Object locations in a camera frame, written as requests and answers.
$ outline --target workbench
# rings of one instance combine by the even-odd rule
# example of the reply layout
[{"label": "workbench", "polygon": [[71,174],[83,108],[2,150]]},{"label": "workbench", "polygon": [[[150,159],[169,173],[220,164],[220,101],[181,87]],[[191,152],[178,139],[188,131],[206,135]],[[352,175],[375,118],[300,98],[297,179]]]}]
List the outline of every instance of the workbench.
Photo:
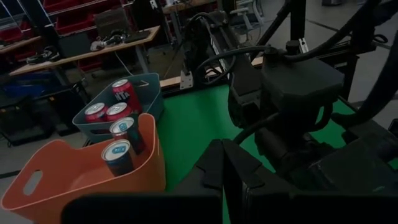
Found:
[{"label": "workbench", "polygon": [[146,56],[143,55],[144,49],[143,49],[142,45],[146,42],[152,41],[155,38],[156,34],[158,33],[159,28],[160,28],[160,26],[151,27],[151,28],[146,29],[146,30],[150,31],[150,34],[148,35],[147,38],[142,39],[142,40],[138,40],[138,41],[131,42],[128,44],[119,44],[119,45],[115,45],[113,47],[107,47],[107,48],[105,48],[103,50],[99,50],[97,52],[90,52],[87,54],[64,58],[64,59],[58,60],[56,62],[43,62],[43,63],[37,64],[37,65],[24,65],[23,67],[18,68],[17,70],[14,70],[13,72],[11,72],[10,75],[11,76],[20,75],[20,74],[35,72],[35,71],[39,71],[39,70],[43,70],[43,69],[51,69],[54,71],[55,75],[60,80],[60,83],[62,85],[66,85],[68,83],[67,77],[65,76],[63,71],[61,71],[60,69],[57,69],[57,67],[59,67],[60,65],[63,65],[65,63],[69,63],[69,62],[74,62],[77,60],[81,60],[84,58],[95,57],[95,56],[98,56],[101,54],[106,54],[109,52],[115,52],[117,50],[122,50],[122,49],[126,49],[129,47],[134,47],[136,49],[136,55],[138,57],[138,61],[141,65],[144,73],[149,73]]}]

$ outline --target red soda can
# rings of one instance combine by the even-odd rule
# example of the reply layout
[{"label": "red soda can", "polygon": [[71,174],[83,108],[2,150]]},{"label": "red soda can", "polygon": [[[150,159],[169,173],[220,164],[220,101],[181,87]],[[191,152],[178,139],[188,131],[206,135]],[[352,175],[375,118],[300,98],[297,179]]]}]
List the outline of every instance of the red soda can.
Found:
[{"label": "red soda can", "polygon": [[96,103],[85,111],[86,121],[89,123],[105,122],[108,107],[104,103]]},{"label": "red soda can", "polygon": [[127,103],[132,109],[132,113],[141,114],[142,106],[138,100],[138,96],[134,91],[133,85],[127,79],[116,81],[112,84],[113,94],[116,99]]},{"label": "red soda can", "polygon": [[117,121],[120,118],[125,118],[131,114],[131,108],[127,103],[116,103],[106,111],[106,118],[108,121]]}]

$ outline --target wooden board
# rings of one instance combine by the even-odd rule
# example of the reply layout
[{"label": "wooden board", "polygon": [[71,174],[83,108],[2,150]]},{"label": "wooden board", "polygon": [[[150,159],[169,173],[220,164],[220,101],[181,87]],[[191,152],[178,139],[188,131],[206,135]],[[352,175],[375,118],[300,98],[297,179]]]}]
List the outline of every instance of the wooden board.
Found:
[{"label": "wooden board", "polygon": [[216,0],[191,0],[189,3],[178,3],[172,6],[163,7],[164,14],[170,14],[175,11],[182,11],[189,9],[191,7],[201,6],[204,4],[209,4],[215,2]]},{"label": "wooden board", "polygon": [[144,44],[146,42],[152,41],[155,38],[156,34],[159,31],[159,28],[160,28],[160,26],[156,26],[156,27],[152,27],[152,28],[146,29],[146,30],[150,30],[150,34],[149,34],[149,36],[147,38],[142,39],[142,40],[138,40],[138,41],[131,42],[131,43],[128,43],[128,44],[119,44],[119,45],[116,45],[114,47],[107,47],[107,48],[105,48],[103,50],[99,50],[97,52],[90,52],[90,53],[87,53],[87,54],[82,54],[82,55],[77,55],[77,56],[74,56],[74,57],[64,58],[64,59],[61,59],[61,60],[56,61],[56,62],[44,62],[44,63],[40,63],[40,64],[37,64],[37,65],[24,65],[23,67],[18,68],[17,70],[14,70],[13,72],[11,72],[10,75],[20,75],[20,74],[23,74],[23,73],[28,73],[28,72],[34,72],[34,71],[38,71],[38,70],[48,69],[48,68],[56,67],[57,65],[62,65],[64,63],[74,62],[74,61],[81,60],[81,59],[84,59],[84,58],[90,58],[90,57],[98,56],[98,55],[101,55],[101,54],[106,54],[106,53],[109,53],[109,52],[114,52],[114,51],[125,49],[125,48],[128,48],[128,47],[133,47],[133,46],[136,46],[136,45]]},{"label": "wooden board", "polygon": [[[253,66],[261,65],[261,64],[262,64],[262,57],[255,58],[255,59],[251,62],[251,64],[252,64]],[[166,80],[160,81],[160,87],[165,87],[165,86],[170,86],[170,85],[176,85],[176,84],[180,84],[180,82],[181,82],[181,77],[180,77],[180,76],[174,77],[174,78],[168,78],[168,79],[166,79]]]},{"label": "wooden board", "polygon": [[8,52],[10,52],[12,50],[18,49],[19,47],[23,47],[25,45],[31,44],[33,42],[36,42],[36,41],[40,40],[41,38],[42,37],[33,37],[33,38],[28,39],[28,40],[23,40],[23,41],[20,41],[20,42],[16,42],[16,43],[7,45],[7,46],[5,46],[5,47],[0,49],[0,54],[8,53]]}]

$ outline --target can lid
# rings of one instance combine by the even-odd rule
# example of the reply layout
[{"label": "can lid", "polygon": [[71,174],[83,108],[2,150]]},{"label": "can lid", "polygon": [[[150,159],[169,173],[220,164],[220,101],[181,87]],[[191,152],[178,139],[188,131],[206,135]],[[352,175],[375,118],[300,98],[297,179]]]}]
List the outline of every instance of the can lid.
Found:
[{"label": "can lid", "polygon": [[125,155],[130,149],[130,142],[127,140],[117,140],[106,146],[102,152],[105,161],[112,161]]},{"label": "can lid", "polygon": [[134,124],[134,118],[130,118],[130,117],[121,118],[121,119],[115,121],[111,125],[109,131],[112,134],[118,134],[118,133],[121,133],[121,132],[129,129],[133,124]]},{"label": "can lid", "polygon": [[115,115],[118,113],[123,112],[127,108],[127,103],[116,103],[115,105],[111,106],[107,111],[107,115]]},{"label": "can lid", "polygon": [[112,84],[112,87],[113,87],[113,88],[116,88],[116,87],[119,87],[119,86],[123,86],[123,85],[126,84],[127,82],[128,82],[127,79],[122,79],[122,80],[119,80],[119,81],[114,82],[114,83]]},{"label": "can lid", "polygon": [[104,103],[96,103],[93,106],[87,108],[87,110],[85,111],[85,114],[86,115],[95,114],[95,113],[101,111],[104,107],[105,107]]}]

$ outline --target white label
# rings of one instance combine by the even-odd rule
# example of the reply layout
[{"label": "white label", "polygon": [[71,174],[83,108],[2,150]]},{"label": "white label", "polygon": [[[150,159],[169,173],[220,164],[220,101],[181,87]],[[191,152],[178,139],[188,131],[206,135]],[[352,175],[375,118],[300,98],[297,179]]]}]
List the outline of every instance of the white label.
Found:
[{"label": "white label", "polygon": [[155,0],[150,0],[150,6],[152,6],[152,9],[157,9],[157,4]]},{"label": "white label", "polygon": [[115,94],[115,97],[119,101],[120,100],[126,100],[126,99],[128,99],[130,97],[130,94],[126,93],[126,92],[119,92],[119,93]]},{"label": "white label", "polygon": [[[219,55],[220,53],[218,52],[217,46],[214,43],[213,38],[211,38],[211,36],[210,36],[210,44],[211,44],[211,47],[214,50],[214,53],[216,55]],[[226,71],[225,60],[224,59],[219,59],[219,62],[220,62],[220,65],[223,67],[224,71]]]}]

